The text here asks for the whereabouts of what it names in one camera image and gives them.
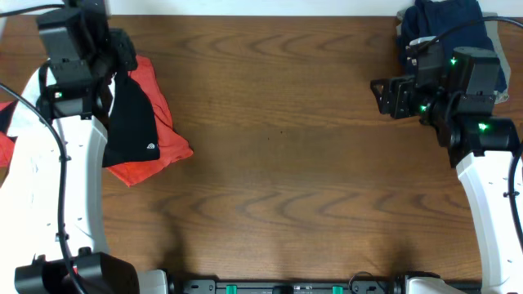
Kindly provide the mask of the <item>white t-shirt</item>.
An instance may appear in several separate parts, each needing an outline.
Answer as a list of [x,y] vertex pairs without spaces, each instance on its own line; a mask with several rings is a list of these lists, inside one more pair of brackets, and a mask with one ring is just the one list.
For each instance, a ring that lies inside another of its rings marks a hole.
[[[27,82],[21,96],[35,106],[40,96],[39,70],[37,69]],[[38,117],[25,105],[18,103],[7,128],[9,137],[17,137],[39,124]]]

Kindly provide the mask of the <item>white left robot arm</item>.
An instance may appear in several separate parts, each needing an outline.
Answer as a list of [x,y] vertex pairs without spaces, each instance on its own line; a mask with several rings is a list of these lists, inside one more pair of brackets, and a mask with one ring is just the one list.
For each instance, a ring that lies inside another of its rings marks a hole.
[[36,23],[47,60],[16,94],[16,142],[1,186],[4,293],[171,293],[162,269],[110,254],[101,172],[159,155],[154,111],[127,73],[127,33],[102,1],[46,6]]

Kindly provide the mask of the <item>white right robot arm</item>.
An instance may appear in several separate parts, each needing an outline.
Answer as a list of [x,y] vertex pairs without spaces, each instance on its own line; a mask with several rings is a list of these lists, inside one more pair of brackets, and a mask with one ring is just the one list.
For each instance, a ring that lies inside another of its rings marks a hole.
[[481,256],[482,293],[522,291],[522,143],[515,123],[493,115],[500,61],[494,51],[435,44],[414,72],[375,79],[378,110],[433,127],[463,186]]

